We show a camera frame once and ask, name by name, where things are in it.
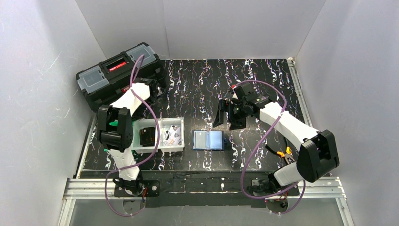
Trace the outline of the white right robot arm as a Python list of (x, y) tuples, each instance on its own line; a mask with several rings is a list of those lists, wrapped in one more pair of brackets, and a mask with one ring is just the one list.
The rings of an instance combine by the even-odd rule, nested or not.
[(340, 164), (335, 136), (329, 130), (312, 128), (270, 99), (254, 102), (238, 99), (219, 100), (213, 127), (223, 124), (224, 116), (231, 124), (230, 129), (244, 129), (246, 118), (254, 116), (271, 125), (298, 150), (297, 161), (271, 173), (270, 185), (281, 188), (301, 180), (315, 182)]

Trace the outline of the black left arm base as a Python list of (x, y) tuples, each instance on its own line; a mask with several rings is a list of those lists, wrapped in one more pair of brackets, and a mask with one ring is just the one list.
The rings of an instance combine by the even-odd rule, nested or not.
[(112, 181), (115, 184), (115, 197), (158, 197), (160, 193), (160, 182), (157, 180)]

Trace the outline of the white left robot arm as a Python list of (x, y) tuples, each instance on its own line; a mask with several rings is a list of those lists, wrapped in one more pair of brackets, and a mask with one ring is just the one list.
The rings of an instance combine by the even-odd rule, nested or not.
[[(139, 177), (139, 165), (149, 160), (159, 146), (160, 124), (150, 102), (157, 99), (161, 91), (156, 80), (142, 79), (135, 82), (115, 102), (102, 105), (97, 113), (97, 140), (113, 158), (119, 178), (135, 181)], [(156, 131), (156, 143), (153, 152), (147, 159), (136, 163), (130, 148), (133, 139), (132, 115), (144, 105), (153, 115)]]

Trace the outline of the blue leather card holder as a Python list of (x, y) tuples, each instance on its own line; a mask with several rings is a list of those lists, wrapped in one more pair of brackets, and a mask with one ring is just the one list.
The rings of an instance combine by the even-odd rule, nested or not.
[(207, 132), (207, 149), (203, 151), (223, 151), (225, 149), (225, 143), (226, 143), (224, 132), (221, 130), (206, 130), (206, 132)]

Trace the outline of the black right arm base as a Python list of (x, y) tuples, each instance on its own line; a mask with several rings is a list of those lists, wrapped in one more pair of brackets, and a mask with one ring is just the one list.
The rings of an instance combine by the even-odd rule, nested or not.
[(285, 196), (300, 195), (300, 191), (297, 186), (282, 193), (281, 190), (285, 189), (286, 187), (288, 186), (277, 189), (273, 184), (269, 183), (268, 179), (252, 179), (250, 185), (246, 187), (246, 191), (253, 196), (267, 196), (278, 193), (278, 196), (282, 196), (284, 198)]

